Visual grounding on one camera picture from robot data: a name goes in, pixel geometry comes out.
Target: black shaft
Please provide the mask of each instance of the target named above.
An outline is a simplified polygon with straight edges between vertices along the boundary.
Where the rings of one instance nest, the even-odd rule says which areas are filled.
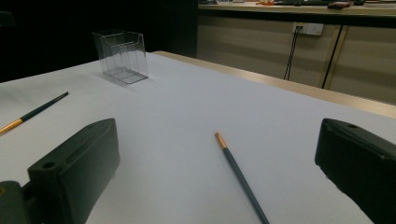
[[[225,147],[223,149],[223,152],[224,152],[225,157],[227,158],[228,163],[230,163],[231,167],[233,168],[233,172],[235,173],[236,177],[238,178],[239,183],[242,185],[242,188],[244,189],[246,195],[248,196],[250,203],[253,205],[254,210],[256,211],[257,215],[259,216],[260,221],[263,224],[270,224],[270,222],[268,221],[264,212],[262,211],[262,208],[260,207],[259,202],[257,202],[257,199],[253,194],[253,191],[251,191],[250,186],[248,185],[248,182],[246,181],[244,175],[242,174],[242,171],[239,169],[238,164],[236,163],[235,159],[233,158],[233,154],[231,154],[231,151],[227,147]]]
[[[21,117],[21,120],[22,120],[22,121],[26,121],[26,120],[32,118],[33,116],[37,115],[37,114],[40,113],[41,111],[47,109],[47,108],[50,107],[51,105],[53,105],[53,104],[55,104],[56,102],[60,101],[60,100],[61,100],[62,98],[64,98],[67,94],[69,94],[68,91],[65,92],[64,94],[62,94],[62,95],[56,97],[55,99],[49,101],[48,103],[46,103],[46,104],[44,104],[44,105],[38,107],[37,109],[32,110],[31,112],[29,112],[29,113],[23,115],[23,116]]]

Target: gold tip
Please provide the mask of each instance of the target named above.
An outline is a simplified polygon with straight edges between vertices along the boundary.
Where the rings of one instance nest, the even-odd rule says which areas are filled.
[[[227,144],[225,144],[224,139],[222,138],[222,136],[221,136],[221,134],[219,132],[216,132],[215,136],[218,138],[219,143],[220,143],[222,148],[227,147]]]
[[[9,123],[6,127],[0,129],[0,134],[6,133],[9,130],[17,127],[18,125],[20,125],[23,121],[21,119],[17,119],[11,123]]]

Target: white electrical socket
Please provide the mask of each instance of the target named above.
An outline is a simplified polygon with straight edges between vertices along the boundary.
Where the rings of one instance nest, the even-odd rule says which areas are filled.
[[[307,23],[307,22],[295,21],[293,23],[293,28],[291,29],[291,32],[294,33],[298,26],[303,27],[303,29],[301,29],[298,32],[300,35],[321,35],[321,32],[323,30],[323,24],[320,23]]]

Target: power cord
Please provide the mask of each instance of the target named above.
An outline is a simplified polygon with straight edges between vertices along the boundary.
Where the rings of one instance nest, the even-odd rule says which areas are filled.
[[[302,30],[303,27],[302,26],[297,26],[296,29],[294,30],[294,36],[293,36],[293,41],[291,43],[291,50],[290,50],[290,55],[289,55],[289,61],[288,61],[288,65],[286,67],[286,72],[285,72],[285,76],[283,76],[283,79],[288,79],[290,78],[290,70],[291,70],[291,61],[293,60],[293,55],[294,55],[294,50],[296,48],[296,42],[297,42],[297,35],[300,32],[300,30]]]

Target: acrylic organizer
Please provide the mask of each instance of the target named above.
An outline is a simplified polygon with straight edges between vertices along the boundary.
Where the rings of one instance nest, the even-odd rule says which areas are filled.
[[[128,84],[149,76],[143,35],[115,29],[92,35],[104,74]]]

